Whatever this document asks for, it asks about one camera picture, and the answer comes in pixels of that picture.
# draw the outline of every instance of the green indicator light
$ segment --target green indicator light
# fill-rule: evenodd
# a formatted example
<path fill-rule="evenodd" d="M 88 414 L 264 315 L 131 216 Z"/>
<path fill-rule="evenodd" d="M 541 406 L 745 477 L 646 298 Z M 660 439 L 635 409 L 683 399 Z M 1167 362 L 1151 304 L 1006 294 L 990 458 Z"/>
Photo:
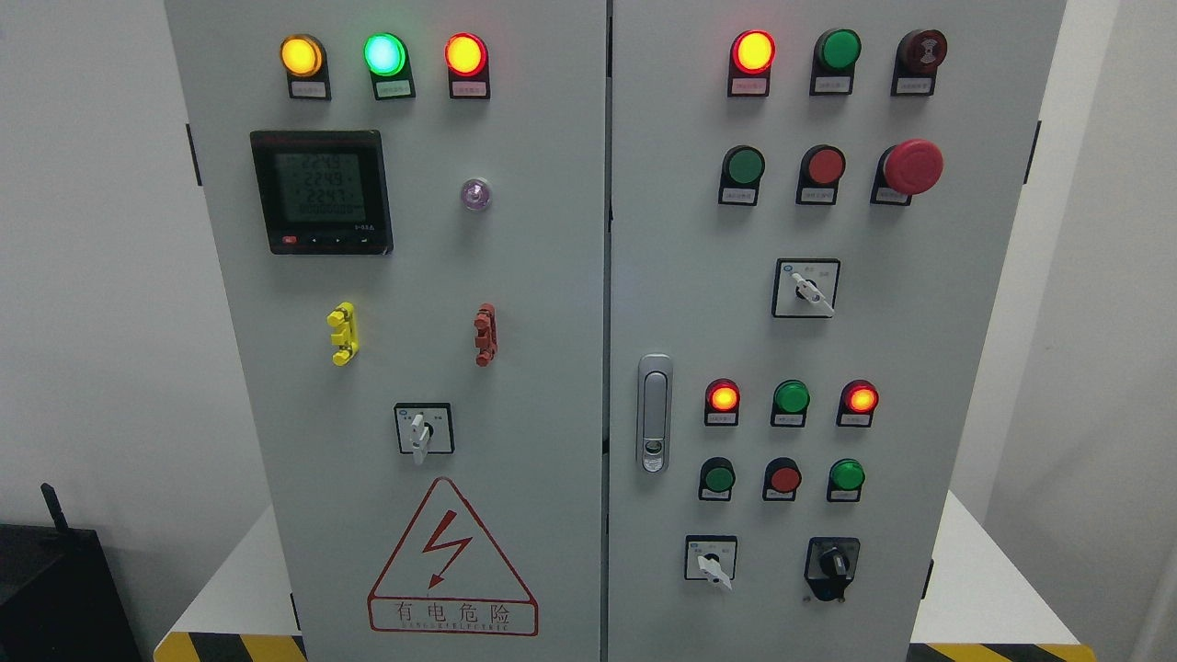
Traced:
<path fill-rule="evenodd" d="M 777 404 L 777 409 L 785 413 L 800 413 L 809 406 L 809 389 L 797 379 L 790 379 L 777 386 L 772 400 Z"/>
<path fill-rule="evenodd" d="M 707 475 L 703 478 L 703 484 L 713 492 L 726 492 L 736 484 L 736 475 L 732 474 L 731 469 L 716 466 L 707 471 Z"/>
<path fill-rule="evenodd" d="M 727 160 L 727 177 L 737 184 L 751 184 L 764 174 L 764 158 L 756 150 L 740 150 Z"/>
<path fill-rule="evenodd" d="M 818 42 L 818 58 L 832 71 L 849 69 L 862 53 L 863 42 L 852 29 L 830 31 Z"/>
<path fill-rule="evenodd" d="M 858 461 L 843 459 L 830 469 L 830 479 L 839 490 L 855 491 L 866 482 L 866 472 Z"/>
<path fill-rule="evenodd" d="M 364 59 L 377 75 L 397 75 L 405 68 L 405 45 L 387 32 L 368 37 L 364 45 Z"/>

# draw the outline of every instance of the green push button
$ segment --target green push button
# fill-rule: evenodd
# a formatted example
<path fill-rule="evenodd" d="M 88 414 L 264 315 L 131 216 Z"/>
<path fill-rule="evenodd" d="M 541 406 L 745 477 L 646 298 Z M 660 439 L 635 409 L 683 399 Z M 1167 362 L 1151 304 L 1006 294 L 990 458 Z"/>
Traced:
<path fill-rule="evenodd" d="M 707 471 L 703 484 L 713 492 L 726 492 L 736 484 L 736 474 L 732 474 L 732 470 L 726 466 L 716 466 Z"/>
<path fill-rule="evenodd" d="M 727 159 L 727 177 L 737 184 L 751 184 L 764 174 L 764 157 L 752 148 L 739 150 Z"/>
<path fill-rule="evenodd" d="M 866 472 L 856 459 L 839 461 L 830 469 L 830 481 L 839 490 L 855 491 L 866 482 Z"/>
<path fill-rule="evenodd" d="M 830 71 L 846 71 L 863 53 L 863 41 L 852 29 L 831 29 L 818 41 L 817 57 Z"/>
<path fill-rule="evenodd" d="M 785 413 L 800 413 L 809 406 L 809 389 L 797 379 L 790 379 L 777 386 L 777 393 L 772 396 L 777 409 Z"/>

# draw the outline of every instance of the electrical control cabinet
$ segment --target electrical control cabinet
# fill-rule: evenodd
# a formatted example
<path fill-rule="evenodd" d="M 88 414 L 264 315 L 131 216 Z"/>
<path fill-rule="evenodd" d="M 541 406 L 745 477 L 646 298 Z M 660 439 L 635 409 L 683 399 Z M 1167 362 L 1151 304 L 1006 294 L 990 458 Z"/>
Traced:
<path fill-rule="evenodd" d="M 610 660 L 904 660 L 1063 5 L 614 0 Z"/>
<path fill-rule="evenodd" d="M 598 660 L 606 4 L 166 7 L 310 658 Z"/>
<path fill-rule="evenodd" d="M 1063 4 L 166 0 L 310 657 L 903 660 Z"/>

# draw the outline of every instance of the warning triangle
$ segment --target warning triangle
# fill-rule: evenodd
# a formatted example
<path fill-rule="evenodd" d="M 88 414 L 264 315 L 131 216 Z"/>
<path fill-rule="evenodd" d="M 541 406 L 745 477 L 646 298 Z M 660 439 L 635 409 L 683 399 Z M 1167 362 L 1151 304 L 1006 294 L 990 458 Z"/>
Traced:
<path fill-rule="evenodd" d="M 433 481 L 368 594 L 377 631 L 534 636 L 539 605 L 486 524 Z"/>

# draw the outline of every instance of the yellow and black hazard stripe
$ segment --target yellow and black hazard stripe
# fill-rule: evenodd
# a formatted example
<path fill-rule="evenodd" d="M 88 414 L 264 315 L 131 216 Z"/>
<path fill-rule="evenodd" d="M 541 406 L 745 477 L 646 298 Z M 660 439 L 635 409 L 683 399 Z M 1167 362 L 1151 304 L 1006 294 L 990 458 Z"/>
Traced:
<path fill-rule="evenodd" d="M 155 662 L 306 662 L 300 636 L 168 633 Z"/>
<path fill-rule="evenodd" d="M 1085 646 L 1031 643 L 913 643 L 907 662 L 1096 662 Z"/>
<path fill-rule="evenodd" d="M 171 633 L 155 662 L 306 662 L 300 636 Z M 1085 646 L 913 643 L 907 662 L 1096 662 Z"/>

